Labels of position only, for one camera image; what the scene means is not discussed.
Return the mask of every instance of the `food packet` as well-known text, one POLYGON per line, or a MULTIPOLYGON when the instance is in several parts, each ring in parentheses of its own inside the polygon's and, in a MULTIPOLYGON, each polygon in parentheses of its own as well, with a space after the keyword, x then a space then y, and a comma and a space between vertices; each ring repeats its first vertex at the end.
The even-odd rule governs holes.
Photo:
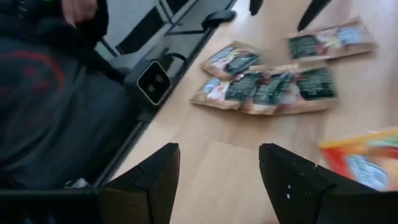
POLYGON ((321 111, 337 104, 335 85, 324 62, 294 64, 289 71, 294 77, 275 114, 321 111))
POLYGON ((262 76, 262 72, 247 72, 236 76, 233 80, 211 78, 195 93, 190 102, 222 110, 236 110, 262 76))
POLYGON ((398 190, 398 128, 319 144, 331 170, 379 191, 398 190))
POLYGON ((253 88, 239 111, 254 115, 274 114, 293 77, 294 74, 288 71, 268 71, 267 76, 253 88))
POLYGON ((360 18, 324 29, 304 30, 288 40, 290 55, 298 62, 344 57, 376 48, 360 18))
POLYGON ((234 41, 211 56, 201 67, 216 78, 227 80, 248 71, 253 65, 264 63, 264 57, 260 50, 234 41))

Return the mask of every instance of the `person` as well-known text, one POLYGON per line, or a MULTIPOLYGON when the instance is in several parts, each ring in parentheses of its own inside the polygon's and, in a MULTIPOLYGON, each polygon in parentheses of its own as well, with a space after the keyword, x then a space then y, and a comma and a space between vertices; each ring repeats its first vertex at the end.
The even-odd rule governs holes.
MULTIPOLYGON (((3 11, 0 22, 36 28, 55 18, 78 29, 90 47, 105 35, 105 0, 45 2, 59 7, 36 20, 3 11)), ((0 68, 0 188, 57 189, 79 178, 92 183, 136 122, 139 108, 130 92, 58 48, 4 33, 0 68)))

